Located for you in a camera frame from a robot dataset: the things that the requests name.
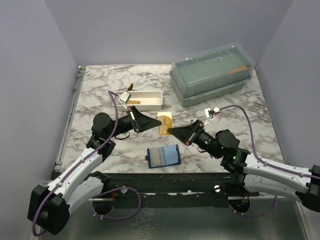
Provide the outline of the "gold VIP card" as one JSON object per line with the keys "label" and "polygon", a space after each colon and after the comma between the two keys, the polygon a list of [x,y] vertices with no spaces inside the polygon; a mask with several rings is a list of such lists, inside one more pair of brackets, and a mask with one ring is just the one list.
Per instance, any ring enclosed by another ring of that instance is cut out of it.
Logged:
{"label": "gold VIP card", "polygon": [[158,126],[158,134],[161,136],[171,135],[168,129],[173,127],[172,112],[158,112],[157,119],[161,122],[161,125]]}

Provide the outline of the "blue card holder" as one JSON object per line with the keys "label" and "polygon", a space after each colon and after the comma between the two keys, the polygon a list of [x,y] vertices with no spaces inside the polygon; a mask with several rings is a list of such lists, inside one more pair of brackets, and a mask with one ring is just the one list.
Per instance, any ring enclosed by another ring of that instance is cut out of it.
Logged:
{"label": "blue card holder", "polygon": [[[163,151],[163,165],[162,166],[152,166],[150,150],[152,148],[162,148]],[[179,146],[177,144],[166,145],[162,147],[151,147],[147,149],[147,154],[145,160],[148,162],[148,167],[150,169],[164,168],[169,166],[176,166],[181,164],[181,154],[179,151]]]}

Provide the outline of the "white rectangular tray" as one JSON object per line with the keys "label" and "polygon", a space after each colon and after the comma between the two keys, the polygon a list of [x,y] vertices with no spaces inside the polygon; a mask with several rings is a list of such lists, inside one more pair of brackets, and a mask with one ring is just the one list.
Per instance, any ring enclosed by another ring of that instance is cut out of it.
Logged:
{"label": "white rectangular tray", "polygon": [[135,104],[139,111],[157,111],[162,108],[163,92],[160,90],[149,91],[129,91],[131,93],[130,101],[139,101]]}

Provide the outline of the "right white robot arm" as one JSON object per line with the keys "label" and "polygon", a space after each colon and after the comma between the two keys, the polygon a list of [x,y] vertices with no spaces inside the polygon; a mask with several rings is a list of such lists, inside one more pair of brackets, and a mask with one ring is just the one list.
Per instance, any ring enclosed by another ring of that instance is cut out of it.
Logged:
{"label": "right white robot arm", "polygon": [[294,199],[311,211],[320,211],[318,165],[298,167],[260,157],[240,148],[240,140],[228,129],[210,135],[200,120],[167,131],[184,145],[195,144],[213,158],[220,159],[220,165],[228,172],[240,175],[230,183],[234,195],[268,193]]}

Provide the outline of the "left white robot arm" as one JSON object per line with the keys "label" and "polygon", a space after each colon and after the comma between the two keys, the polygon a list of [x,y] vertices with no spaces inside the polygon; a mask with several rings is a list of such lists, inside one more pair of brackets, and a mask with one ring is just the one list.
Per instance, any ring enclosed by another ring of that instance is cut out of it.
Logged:
{"label": "left white robot arm", "polygon": [[32,226],[39,226],[52,235],[58,234],[68,223],[72,213],[90,198],[107,197],[111,185],[105,175],[92,170],[109,157],[116,144],[111,139],[131,130],[141,133],[160,126],[161,121],[129,107],[127,115],[112,119],[101,112],[93,118],[92,136],[78,159],[46,186],[37,185],[31,192],[27,218]]}

